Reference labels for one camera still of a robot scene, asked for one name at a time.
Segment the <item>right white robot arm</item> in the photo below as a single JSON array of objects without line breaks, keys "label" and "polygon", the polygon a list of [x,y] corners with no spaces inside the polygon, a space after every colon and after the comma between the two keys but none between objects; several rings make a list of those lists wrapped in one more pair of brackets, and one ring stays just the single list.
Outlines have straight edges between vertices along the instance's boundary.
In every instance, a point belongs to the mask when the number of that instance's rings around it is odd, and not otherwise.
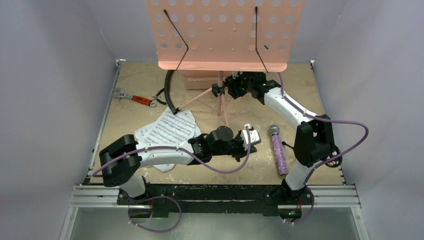
[{"label": "right white robot arm", "polygon": [[335,150],[330,118],[315,119],[314,112],[290,97],[277,81],[268,80],[264,72],[242,72],[225,79],[228,94],[237,99],[247,93],[282,116],[295,130],[294,166],[282,181],[280,196],[288,204],[300,198],[313,167],[326,160]]}]

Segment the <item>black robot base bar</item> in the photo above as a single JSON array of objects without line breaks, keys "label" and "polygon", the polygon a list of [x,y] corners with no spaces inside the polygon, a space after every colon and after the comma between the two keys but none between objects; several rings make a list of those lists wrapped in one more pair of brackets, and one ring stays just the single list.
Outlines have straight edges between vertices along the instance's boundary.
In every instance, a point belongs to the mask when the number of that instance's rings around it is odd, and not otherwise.
[{"label": "black robot base bar", "polygon": [[264,217],[300,217],[312,194],[301,189],[287,193],[278,185],[159,184],[148,183],[144,196],[129,198],[119,190],[117,204],[152,210],[154,218],[170,213],[261,214]]}]

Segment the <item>red handled adjustable wrench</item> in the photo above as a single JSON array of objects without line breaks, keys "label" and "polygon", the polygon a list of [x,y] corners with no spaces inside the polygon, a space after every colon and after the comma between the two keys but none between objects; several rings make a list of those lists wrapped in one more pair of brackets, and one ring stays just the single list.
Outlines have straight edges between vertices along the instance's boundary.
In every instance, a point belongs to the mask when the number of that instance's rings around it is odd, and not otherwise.
[{"label": "red handled adjustable wrench", "polygon": [[132,95],[129,94],[128,92],[126,92],[123,88],[115,88],[112,91],[112,97],[115,99],[119,99],[119,101],[121,101],[122,99],[129,99],[132,100],[136,103],[145,105],[145,106],[149,106],[152,108],[155,108],[157,106],[157,102],[155,100],[152,99],[148,99],[146,97],[142,97],[142,96],[138,96],[138,95]]}]

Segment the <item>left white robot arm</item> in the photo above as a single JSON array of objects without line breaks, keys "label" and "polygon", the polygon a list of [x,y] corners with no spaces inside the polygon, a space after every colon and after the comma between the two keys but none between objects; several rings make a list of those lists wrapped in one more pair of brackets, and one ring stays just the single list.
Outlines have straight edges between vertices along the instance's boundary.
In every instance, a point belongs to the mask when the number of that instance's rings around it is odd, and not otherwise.
[{"label": "left white robot arm", "polygon": [[203,165],[214,156],[231,156],[236,161],[248,160],[261,142],[259,132],[245,125],[237,135],[227,126],[202,133],[179,143],[144,143],[126,134],[99,152],[100,168],[92,174],[102,178],[107,188],[120,187],[138,205],[149,199],[147,182],[136,175],[140,168],[157,165]]}]

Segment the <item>purple glitter microphone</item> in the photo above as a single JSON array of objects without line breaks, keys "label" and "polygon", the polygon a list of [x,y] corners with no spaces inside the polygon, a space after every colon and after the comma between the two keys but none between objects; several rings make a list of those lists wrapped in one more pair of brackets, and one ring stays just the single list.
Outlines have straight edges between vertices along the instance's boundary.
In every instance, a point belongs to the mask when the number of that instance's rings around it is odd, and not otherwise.
[{"label": "purple glitter microphone", "polygon": [[272,124],[269,126],[268,132],[270,134],[273,145],[278,174],[280,176],[287,175],[289,171],[287,167],[282,139],[280,136],[280,128],[276,124]]}]

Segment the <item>pink plastic storage box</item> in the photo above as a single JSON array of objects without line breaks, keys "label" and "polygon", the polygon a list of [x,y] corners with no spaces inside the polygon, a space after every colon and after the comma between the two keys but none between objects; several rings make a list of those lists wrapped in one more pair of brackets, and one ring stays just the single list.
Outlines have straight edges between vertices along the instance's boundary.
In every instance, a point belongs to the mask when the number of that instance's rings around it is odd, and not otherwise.
[{"label": "pink plastic storage box", "polygon": [[181,77],[186,90],[206,90],[218,83],[219,71],[183,70]]}]

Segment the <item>black handled pliers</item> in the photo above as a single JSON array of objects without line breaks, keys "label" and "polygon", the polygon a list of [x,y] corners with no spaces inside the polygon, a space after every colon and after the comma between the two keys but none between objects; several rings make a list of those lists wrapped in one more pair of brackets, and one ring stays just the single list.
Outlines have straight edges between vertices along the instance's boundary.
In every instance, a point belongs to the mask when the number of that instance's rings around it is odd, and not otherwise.
[{"label": "black handled pliers", "polygon": [[165,91],[164,88],[160,89],[154,96],[152,96],[152,101],[157,102],[161,105],[166,105],[167,103],[162,100],[161,94]]}]

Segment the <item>pink folding music stand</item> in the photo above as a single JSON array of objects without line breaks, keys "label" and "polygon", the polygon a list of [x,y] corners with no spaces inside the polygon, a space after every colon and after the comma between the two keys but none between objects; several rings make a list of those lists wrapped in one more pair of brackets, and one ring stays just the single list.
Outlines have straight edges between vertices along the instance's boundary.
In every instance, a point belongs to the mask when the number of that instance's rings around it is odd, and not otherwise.
[{"label": "pink folding music stand", "polygon": [[219,71],[218,83],[208,90],[217,97],[228,94],[229,76],[283,72],[304,4],[302,0],[148,0],[158,65],[170,74]]}]

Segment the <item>aluminium table frame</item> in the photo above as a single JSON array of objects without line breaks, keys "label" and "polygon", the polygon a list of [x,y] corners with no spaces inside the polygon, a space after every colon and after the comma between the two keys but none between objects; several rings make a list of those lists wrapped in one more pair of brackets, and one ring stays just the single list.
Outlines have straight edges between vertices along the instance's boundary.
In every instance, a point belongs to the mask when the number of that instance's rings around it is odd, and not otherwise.
[{"label": "aluminium table frame", "polygon": [[358,239],[356,188],[311,177],[338,158],[336,119],[325,114],[314,80],[291,97],[279,70],[220,67],[218,84],[198,94],[173,70],[141,66],[121,77],[130,92],[165,83],[155,113],[113,100],[87,185],[74,188],[69,240]]}]

